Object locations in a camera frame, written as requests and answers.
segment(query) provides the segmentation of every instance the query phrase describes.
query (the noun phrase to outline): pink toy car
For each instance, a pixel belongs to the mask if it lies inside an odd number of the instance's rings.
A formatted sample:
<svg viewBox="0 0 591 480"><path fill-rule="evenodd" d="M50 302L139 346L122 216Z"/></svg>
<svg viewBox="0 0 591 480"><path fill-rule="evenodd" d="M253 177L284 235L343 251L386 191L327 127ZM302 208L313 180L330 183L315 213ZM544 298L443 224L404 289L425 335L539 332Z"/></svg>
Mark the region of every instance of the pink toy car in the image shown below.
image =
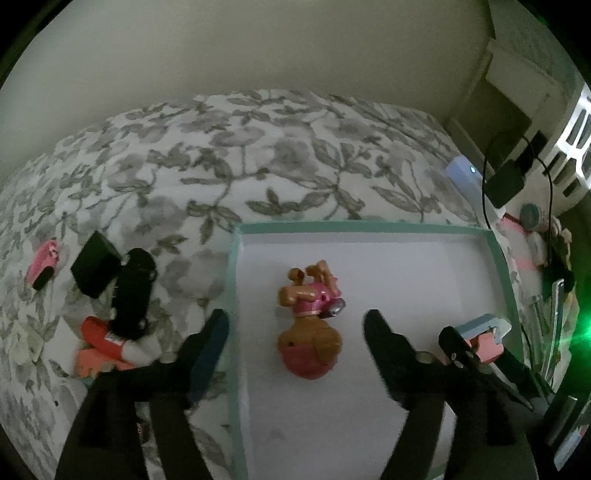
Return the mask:
<svg viewBox="0 0 591 480"><path fill-rule="evenodd" d="M48 240L39 247L29 269L25 281L35 290L41 290L56 271L60 261L55 239Z"/></svg>

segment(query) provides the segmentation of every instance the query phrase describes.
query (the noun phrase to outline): bed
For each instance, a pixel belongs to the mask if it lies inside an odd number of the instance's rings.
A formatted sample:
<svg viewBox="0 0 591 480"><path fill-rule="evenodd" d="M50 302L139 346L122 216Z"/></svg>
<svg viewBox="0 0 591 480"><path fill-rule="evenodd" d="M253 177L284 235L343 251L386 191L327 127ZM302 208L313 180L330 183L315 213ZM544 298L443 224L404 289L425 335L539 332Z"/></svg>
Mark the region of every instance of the bed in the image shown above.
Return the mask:
<svg viewBox="0 0 591 480"><path fill-rule="evenodd" d="M27 163L0 193L0 424L39 479L53 478L79 406L76 337L99 300L69 266L95 230L125 252L142 247L159 276L148 319L162 351L200 329L221 294L235 225L273 220L383 219L477 225L444 173L459 154L430 115L308 92L197 96L121 113L80 130ZM24 283L34 251L56 237L62 268L35 293ZM506 240L522 319L525 299ZM33 355L20 332L43 339ZM187 415L215 478L230 478L225 368ZM140 416L147 409L138 406ZM152 479L157 448L144 445Z"/></svg>

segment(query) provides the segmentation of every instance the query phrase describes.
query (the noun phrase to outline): white tray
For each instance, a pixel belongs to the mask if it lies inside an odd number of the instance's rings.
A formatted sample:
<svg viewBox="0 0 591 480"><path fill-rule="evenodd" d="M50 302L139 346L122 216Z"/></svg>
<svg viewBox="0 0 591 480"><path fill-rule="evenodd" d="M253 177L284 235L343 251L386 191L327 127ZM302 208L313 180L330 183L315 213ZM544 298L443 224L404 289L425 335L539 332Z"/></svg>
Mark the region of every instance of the white tray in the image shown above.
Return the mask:
<svg viewBox="0 0 591 480"><path fill-rule="evenodd" d="M343 351L325 377L289 373L276 349L293 323L277 306L291 267L324 258L347 308L329 323ZM362 319L379 309L417 350L444 355L437 336L484 313L514 325L505 346L522 358L508 270L491 232L385 222L241 225L228 271L232 318L230 414L239 480L375 480L406 411L386 394L363 340ZM446 407L433 474L449 455L454 415Z"/></svg>

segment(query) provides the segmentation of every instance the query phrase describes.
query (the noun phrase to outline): tray rim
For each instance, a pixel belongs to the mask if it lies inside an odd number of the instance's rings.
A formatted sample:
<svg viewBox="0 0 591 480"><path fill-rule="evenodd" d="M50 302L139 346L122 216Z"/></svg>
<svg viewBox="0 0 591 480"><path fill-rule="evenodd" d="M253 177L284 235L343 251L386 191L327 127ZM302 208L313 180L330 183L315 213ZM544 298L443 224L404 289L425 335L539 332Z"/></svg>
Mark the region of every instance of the tray rim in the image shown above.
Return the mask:
<svg viewBox="0 0 591 480"><path fill-rule="evenodd" d="M387 222L367 220L336 220L320 222L279 221L263 223L242 223L234 228L232 245L228 255L226 270L225 304L228 306L230 318L230 364L228 366L228 409L230 435L234 457L234 478L236 480L252 480L249 477L248 462L242 440L243 425L241 423L240 395L240 342L236 328L236 266L242 237L244 235L260 235L269 233L440 233L443 235L471 235L485 239L491 251L496 272L507 305L507 316L511 322L508 340L514 344L511 352L517 360L523 361L523 343L521 339L521 323L517 302L513 293L509 268L501 246L492 230L477 226L439 225L432 223ZM436 479L444 473L445 464L431 469L428 479Z"/></svg>

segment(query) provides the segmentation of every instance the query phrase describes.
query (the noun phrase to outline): wall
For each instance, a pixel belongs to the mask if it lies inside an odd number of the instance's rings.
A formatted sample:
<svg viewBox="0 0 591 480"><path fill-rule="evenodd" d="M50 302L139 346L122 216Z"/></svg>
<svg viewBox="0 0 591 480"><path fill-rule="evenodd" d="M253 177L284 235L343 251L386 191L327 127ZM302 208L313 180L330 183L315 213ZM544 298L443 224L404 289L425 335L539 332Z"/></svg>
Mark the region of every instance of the wall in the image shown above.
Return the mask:
<svg viewBox="0 0 591 480"><path fill-rule="evenodd" d="M486 0L74 0L0 90L0 184L76 129L196 93L310 88L443 121L491 32Z"/></svg>

